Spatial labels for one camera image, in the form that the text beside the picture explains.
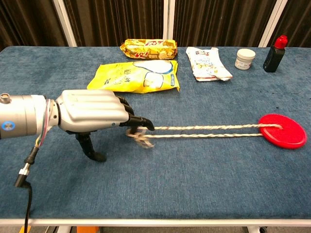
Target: blue table cover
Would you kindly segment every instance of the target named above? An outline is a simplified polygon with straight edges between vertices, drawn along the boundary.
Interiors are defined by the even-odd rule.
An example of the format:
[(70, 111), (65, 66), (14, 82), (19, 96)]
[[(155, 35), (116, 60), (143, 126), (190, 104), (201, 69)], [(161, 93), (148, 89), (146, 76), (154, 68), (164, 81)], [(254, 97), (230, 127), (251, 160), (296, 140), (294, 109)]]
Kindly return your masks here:
[[(257, 123), (278, 113), (310, 136), (311, 49), (286, 48), (275, 73), (262, 69), (269, 48), (252, 48), (249, 70), (234, 67), (238, 49), (219, 47), (230, 81), (197, 82), (186, 48), (178, 48), (180, 93), (119, 95), (156, 126)], [(0, 53), (0, 93), (55, 99), (64, 89), (85, 89), (100, 64), (127, 61), (117, 47), (9, 47)], [(310, 141), (286, 150), (263, 137), (154, 139), (155, 147), (146, 150), (125, 130), (92, 133), (94, 148), (107, 154), (105, 163), (97, 163), (74, 135), (54, 127), (28, 177), (31, 218), (311, 219)], [(14, 181), (35, 139), (0, 140), (0, 218), (24, 218), (27, 190)]]

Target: yellow snack bag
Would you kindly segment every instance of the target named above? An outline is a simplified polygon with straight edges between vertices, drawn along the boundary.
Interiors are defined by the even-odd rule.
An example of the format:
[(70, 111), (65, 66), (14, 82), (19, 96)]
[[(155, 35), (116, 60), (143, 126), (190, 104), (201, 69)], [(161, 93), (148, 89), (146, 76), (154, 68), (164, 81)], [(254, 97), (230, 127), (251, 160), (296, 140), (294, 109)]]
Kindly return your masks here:
[(100, 65), (88, 89), (147, 93), (177, 88), (177, 61), (149, 60)]
[(177, 54), (177, 43), (163, 39), (127, 39), (120, 49), (134, 59), (173, 59)]

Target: rope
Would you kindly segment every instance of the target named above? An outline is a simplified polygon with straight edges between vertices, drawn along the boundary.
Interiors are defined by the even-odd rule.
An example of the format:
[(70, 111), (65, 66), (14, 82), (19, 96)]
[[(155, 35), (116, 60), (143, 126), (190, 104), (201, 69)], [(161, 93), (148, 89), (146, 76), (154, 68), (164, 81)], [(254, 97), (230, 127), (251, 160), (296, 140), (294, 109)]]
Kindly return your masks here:
[[(276, 127), (282, 129), (278, 124), (246, 124), (246, 125), (206, 125), (206, 126), (159, 126), (155, 130), (227, 130), (227, 129), (242, 129), (242, 128), (260, 128), (260, 127)], [(214, 137), (255, 137), (262, 136), (261, 133), (224, 133), (224, 134), (145, 134), (145, 127), (138, 127), (141, 132), (130, 133), (127, 131), (126, 135), (133, 138), (144, 148), (151, 148), (154, 145), (148, 138), (214, 138)]]

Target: white jar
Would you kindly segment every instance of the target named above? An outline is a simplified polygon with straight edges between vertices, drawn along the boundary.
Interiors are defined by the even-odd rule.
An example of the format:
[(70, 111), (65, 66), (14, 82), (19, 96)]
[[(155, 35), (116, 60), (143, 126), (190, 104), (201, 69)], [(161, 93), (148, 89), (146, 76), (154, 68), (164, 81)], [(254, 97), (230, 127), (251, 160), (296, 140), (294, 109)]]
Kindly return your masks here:
[(238, 69), (249, 69), (256, 54), (249, 49), (240, 49), (237, 53), (237, 59), (235, 61), (235, 67)]

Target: white snack bag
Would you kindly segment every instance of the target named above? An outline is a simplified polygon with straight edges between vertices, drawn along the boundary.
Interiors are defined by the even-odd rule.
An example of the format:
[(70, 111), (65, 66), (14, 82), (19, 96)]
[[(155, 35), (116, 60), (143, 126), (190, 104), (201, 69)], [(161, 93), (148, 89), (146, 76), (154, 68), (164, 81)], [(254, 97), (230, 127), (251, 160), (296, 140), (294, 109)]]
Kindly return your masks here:
[(232, 75), (219, 59), (218, 48), (212, 47), (210, 50), (201, 50), (188, 47), (186, 54), (189, 57), (193, 75), (197, 81), (227, 81), (232, 78)]

